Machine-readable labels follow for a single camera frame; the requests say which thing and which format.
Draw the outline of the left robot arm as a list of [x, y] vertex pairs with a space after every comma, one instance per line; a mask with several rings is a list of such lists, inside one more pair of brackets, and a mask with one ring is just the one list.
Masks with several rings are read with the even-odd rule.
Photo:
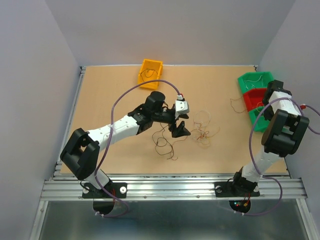
[[154, 122], [167, 124], [173, 138], [189, 136], [191, 133], [186, 129], [185, 122], [177, 124], [180, 118], [188, 119], [189, 111], [189, 104], [182, 94], [178, 94], [172, 108], [168, 108], [165, 95], [153, 91], [144, 103], [117, 121], [88, 131], [76, 129], [64, 146], [60, 160], [78, 180], [89, 182], [95, 193], [106, 197], [111, 193], [111, 180], [101, 169], [97, 169], [100, 152], [106, 152], [110, 145], [120, 140], [148, 130]]

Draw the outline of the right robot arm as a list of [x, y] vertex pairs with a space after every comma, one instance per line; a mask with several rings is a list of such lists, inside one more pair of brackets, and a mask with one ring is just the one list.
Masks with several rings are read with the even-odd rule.
[[236, 172], [230, 182], [231, 192], [235, 195], [254, 192], [266, 170], [278, 160], [296, 153], [310, 124], [301, 107], [292, 100], [292, 93], [284, 89], [282, 81], [268, 83], [262, 103], [264, 108], [258, 117], [269, 120], [269, 124], [261, 138], [260, 152], [253, 156], [249, 145], [251, 162]]

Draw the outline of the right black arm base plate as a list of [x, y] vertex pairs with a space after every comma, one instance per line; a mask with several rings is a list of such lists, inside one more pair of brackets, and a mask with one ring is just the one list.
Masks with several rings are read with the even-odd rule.
[[231, 197], [259, 197], [260, 192], [243, 190], [233, 186], [231, 181], [216, 181], [214, 182], [214, 192], [217, 198], [231, 198]]

